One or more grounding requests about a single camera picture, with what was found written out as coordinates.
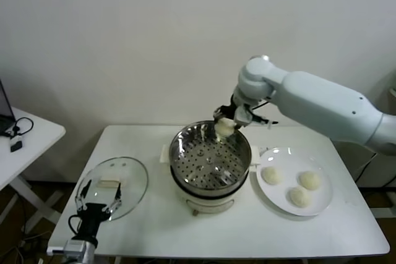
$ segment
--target black cable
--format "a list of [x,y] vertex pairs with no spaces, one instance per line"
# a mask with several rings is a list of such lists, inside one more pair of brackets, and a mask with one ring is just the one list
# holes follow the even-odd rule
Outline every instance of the black cable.
[[266,101],[266,102],[264,102],[264,103],[262,103],[262,104],[260,104],[260,105],[257,105],[257,106],[255,106],[255,107],[252,108],[252,111],[255,110],[255,109],[257,109],[257,108],[261,108],[262,106],[264,106],[264,105],[266,105],[266,104],[269,104],[269,103],[270,103],[269,101]]
[[54,260],[54,257],[55,257],[55,256],[52,256],[52,257],[50,258],[50,260],[48,261],[47,264],[51,264],[52,260]]
[[72,222],[71,222],[71,219],[72,218],[80,218],[78,215],[72,215],[72,216],[70,216],[69,217],[69,219],[67,220],[67,223],[69,224],[69,228],[70,228],[70,230],[74,233],[74,234],[77,234],[77,231],[73,228],[73,226],[72,226]]
[[[19,133],[20,128],[18,127],[18,123],[19,123],[20,120],[28,120],[28,121],[31,123],[30,128],[27,129],[26,131],[23,131],[22,133]],[[29,119],[28,117],[20,117],[20,118],[15,122],[14,128],[12,128],[12,131],[14,132],[14,135],[13,135],[13,136],[16,136],[16,135],[22,136],[22,135],[26,134],[27,132],[32,131],[32,129],[33,129],[34,126],[35,126],[35,123],[33,122],[32,119]]]
[[396,176],[394,176],[389,182],[387,182],[386,184],[384,184],[383,186],[381,186],[381,188],[385,188],[386,186],[390,185],[391,183],[393,183],[396,180]]
[[364,168],[362,169],[362,171],[360,172],[359,176],[355,179],[355,182],[358,182],[361,178],[361,176],[363,175],[363,173],[366,171],[367,167],[369,167],[369,165],[371,164],[371,162],[373,161],[374,157],[377,155],[377,153],[373,153],[372,156],[370,157],[370,161],[367,162],[366,165],[364,165]]
[[12,251],[15,250],[15,248],[10,249],[4,256],[2,256],[2,259],[0,261],[0,264],[3,264],[4,261],[7,260],[7,258],[9,257],[9,255],[11,255]]

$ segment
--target white wall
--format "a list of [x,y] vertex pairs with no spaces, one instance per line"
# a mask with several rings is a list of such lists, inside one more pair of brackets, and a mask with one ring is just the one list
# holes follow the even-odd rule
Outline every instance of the white wall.
[[394,0],[0,0],[12,103],[67,130],[32,179],[75,181],[108,124],[210,118],[255,54],[376,101],[395,45]]

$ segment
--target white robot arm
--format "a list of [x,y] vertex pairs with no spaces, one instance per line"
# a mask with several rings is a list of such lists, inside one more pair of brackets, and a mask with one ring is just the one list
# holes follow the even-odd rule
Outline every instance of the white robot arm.
[[287,72],[267,56],[253,57],[241,69],[231,106],[215,112],[239,126],[255,118],[252,108],[267,100],[279,111],[332,140],[354,142],[396,155],[396,116],[383,114],[359,92],[306,72]]

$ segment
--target glass lid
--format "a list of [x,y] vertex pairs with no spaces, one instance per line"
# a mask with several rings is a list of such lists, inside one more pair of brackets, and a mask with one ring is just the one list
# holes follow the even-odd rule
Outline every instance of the glass lid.
[[135,158],[112,158],[87,173],[77,189],[77,208],[86,203],[109,207],[109,221],[132,211],[143,199],[149,176],[143,163]]

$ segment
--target table leg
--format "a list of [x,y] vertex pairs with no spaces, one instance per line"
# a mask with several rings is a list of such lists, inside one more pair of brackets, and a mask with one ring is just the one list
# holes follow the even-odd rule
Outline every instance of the table leg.
[[[27,181],[25,181],[24,178],[21,177],[22,182],[24,182],[26,184],[26,186],[28,186],[29,188],[31,188],[32,186],[29,185],[27,183]],[[14,206],[14,204],[17,202],[18,200],[18,195],[15,194],[14,196],[12,196],[11,200],[9,201],[9,203],[6,205],[6,207],[3,209],[2,213],[0,214],[0,224],[4,221],[4,219],[7,217],[8,213],[11,211],[11,208]]]
[[376,219],[388,218],[393,219],[396,218],[396,193],[395,192],[387,192],[389,200],[392,202],[392,207],[376,207],[370,208],[372,214]]
[[[61,214],[56,210],[53,210],[49,205],[47,205],[44,201],[42,201],[40,197],[37,196],[30,189],[30,187],[20,176],[17,176],[12,182],[10,182],[10,186],[13,187],[15,191],[21,194],[21,196],[23,196],[27,201],[29,201],[34,207],[36,207],[37,210],[42,214],[42,216],[44,216],[47,220],[51,221],[54,224],[58,222],[58,219],[60,218]],[[58,193],[55,192],[48,199],[48,202],[52,203],[53,205],[56,202],[56,200],[60,198],[61,195],[59,196],[59,193],[60,192]],[[28,228],[27,226],[25,232],[28,234],[33,226],[34,225],[32,225],[32,221],[30,221],[30,225],[29,225],[30,228]]]

